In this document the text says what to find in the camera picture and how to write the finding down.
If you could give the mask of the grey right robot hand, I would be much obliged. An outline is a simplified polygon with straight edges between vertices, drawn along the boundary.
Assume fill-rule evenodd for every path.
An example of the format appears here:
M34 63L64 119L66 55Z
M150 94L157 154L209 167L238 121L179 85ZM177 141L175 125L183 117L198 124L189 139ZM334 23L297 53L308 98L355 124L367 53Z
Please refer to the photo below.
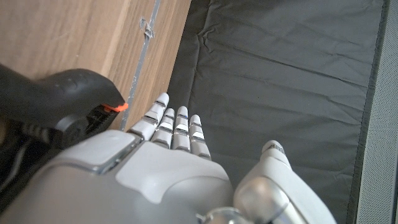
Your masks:
M63 150L12 198L2 223L334 223L274 140L237 187L200 117L161 94L128 131Z

